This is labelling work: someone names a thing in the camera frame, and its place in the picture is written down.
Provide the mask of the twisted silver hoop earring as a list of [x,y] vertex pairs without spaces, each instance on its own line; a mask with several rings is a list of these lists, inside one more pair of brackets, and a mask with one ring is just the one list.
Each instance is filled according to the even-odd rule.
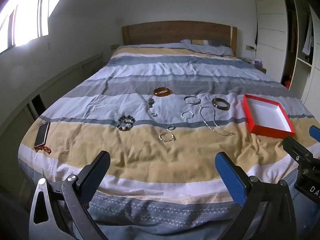
[[175,136],[171,132],[161,132],[159,139],[162,142],[172,142],[175,140]]

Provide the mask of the silver wristwatch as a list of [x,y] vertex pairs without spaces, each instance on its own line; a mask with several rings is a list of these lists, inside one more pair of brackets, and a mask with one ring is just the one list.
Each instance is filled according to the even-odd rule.
[[149,108],[152,108],[153,107],[153,104],[155,103],[154,99],[153,98],[149,98],[147,100],[147,103],[148,103],[148,107]]

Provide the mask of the grey pillow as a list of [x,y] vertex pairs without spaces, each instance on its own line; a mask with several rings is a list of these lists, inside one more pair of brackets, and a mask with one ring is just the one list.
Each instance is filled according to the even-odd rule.
[[232,49],[227,44],[214,40],[190,40],[180,41],[184,46],[192,51],[216,56],[234,56]]

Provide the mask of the thin silver bangle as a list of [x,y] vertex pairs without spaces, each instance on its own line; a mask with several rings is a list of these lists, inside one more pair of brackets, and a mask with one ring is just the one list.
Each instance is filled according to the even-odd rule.
[[185,96],[183,100],[190,105],[199,105],[201,103],[201,99],[197,96]]

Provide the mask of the wooden bedside table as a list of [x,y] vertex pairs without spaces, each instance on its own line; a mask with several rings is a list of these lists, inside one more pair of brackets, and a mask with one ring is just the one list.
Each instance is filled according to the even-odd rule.
[[261,71],[262,73],[266,74],[266,69],[265,69],[264,67],[258,66],[258,65],[254,65],[254,67],[255,67],[257,70]]

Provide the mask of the dark olive bangle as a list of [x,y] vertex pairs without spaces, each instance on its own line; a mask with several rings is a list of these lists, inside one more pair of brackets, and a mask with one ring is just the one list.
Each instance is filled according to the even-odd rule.
[[212,105],[222,111],[228,111],[230,109],[230,103],[223,98],[213,98]]

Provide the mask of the striped bed duvet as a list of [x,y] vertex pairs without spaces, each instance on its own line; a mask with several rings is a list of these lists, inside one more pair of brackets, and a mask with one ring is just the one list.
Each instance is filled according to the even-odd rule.
[[[153,95],[158,87],[172,94]],[[29,128],[18,150],[24,172],[37,181],[77,174],[105,150],[111,166],[89,211],[102,224],[114,220],[158,227],[170,234],[206,222],[229,220],[236,205],[215,169],[226,152],[249,175],[292,184],[297,164],[280,139],[251,134],[242,109],[245,94],[282,105],[295,139],[319,155],[309,136],[317,120],[300,100],[234,56],[203,54],[181,43],[125,46],[106,66],[53,103]],[[190,105],[185,96],[197,96]],[[155,103],[148,107],[147,100]],[[213,98],[230,103],[228,111]],[[190,120],[181,118],[192,111]],[[34,148],[40,124],[50,122],[46,144]],[[162,142],[171,132],[172,142]]]

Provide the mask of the bright window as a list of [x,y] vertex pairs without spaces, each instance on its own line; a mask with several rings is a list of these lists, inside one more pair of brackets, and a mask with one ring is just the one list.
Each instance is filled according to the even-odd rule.
[[1,10],[1,53],[49,35],[49,18],[60,0],[8,0]]

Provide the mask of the white wardrobe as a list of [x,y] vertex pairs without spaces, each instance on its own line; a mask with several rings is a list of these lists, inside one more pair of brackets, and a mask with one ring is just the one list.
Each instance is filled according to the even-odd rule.
[[[316,49],[319,47],[319,20],[307,0],[255,0],[257,9],[256,56],[266,74],[280,84],[292,75],[288,89],[303,103],[307,102]],[[303,54],[309,17],[312,15],[312,46],[309,56]]]

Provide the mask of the purple tissue box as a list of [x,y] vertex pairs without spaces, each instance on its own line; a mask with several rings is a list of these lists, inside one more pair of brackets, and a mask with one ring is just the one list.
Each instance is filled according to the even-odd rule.
[[260,60],[253,60],[253,64],[256,66],[262,66],[263,63]]

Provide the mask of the amber bangle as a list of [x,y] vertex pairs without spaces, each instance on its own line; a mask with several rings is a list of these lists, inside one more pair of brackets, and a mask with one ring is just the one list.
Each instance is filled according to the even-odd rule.
[[153,95],[157,97],[169,96],[172,91],[167,87],[158,87],[153,91]]

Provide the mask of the red item in wardrobe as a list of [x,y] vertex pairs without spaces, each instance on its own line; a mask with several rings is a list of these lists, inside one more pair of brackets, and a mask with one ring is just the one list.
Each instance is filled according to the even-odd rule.
[[284,87],[289,89],[290,86],[291,86],[291,81],[292,81],[292,75],[286,75],[284,78],[283,78],[283,84],[284,84]]

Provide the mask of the black smartphone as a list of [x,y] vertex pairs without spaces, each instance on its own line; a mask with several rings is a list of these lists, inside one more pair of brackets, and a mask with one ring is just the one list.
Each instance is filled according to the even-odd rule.
[[49,128],[50,128],[49,121],[40,124],[37,135],[36,135],[34,148],[39,148],[46,144]]

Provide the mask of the wooden headboard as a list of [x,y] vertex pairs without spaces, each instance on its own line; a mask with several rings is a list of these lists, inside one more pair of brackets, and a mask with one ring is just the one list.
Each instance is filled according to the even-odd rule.
[[237,50],[237,27],[200,21],[158,21],[121,28],[123,45],[178,43],[183,39],[215,40]]

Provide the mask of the hanging clothes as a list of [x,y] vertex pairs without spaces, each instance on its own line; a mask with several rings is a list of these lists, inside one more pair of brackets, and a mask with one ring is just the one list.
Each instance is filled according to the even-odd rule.
[[308,28],[307,28],[307,33],[306,33],[306,38],[305,38],[305,43],[304,43],[303,50],[302,50],[304,55],[306,55],[306,56],[310,55],[312,42],[313,42],[313,38],[312,38],[312,15],[310,15]]

